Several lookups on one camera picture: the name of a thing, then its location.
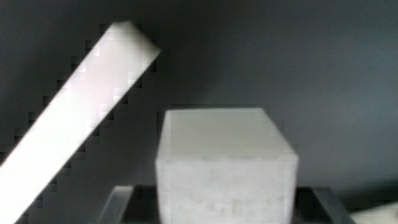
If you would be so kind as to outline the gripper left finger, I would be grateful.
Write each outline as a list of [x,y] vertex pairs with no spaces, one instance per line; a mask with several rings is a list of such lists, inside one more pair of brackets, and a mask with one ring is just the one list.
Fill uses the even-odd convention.
[[114,187],[100,213],[98,224],[121,224],[134,189],[134,186]]

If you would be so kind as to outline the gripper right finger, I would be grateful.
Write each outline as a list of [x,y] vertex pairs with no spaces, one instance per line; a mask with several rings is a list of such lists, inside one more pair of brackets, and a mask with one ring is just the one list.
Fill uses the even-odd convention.
[[308,205],[308,224],[356,224],[333,190],[315,187],[309,192],[313,199]]

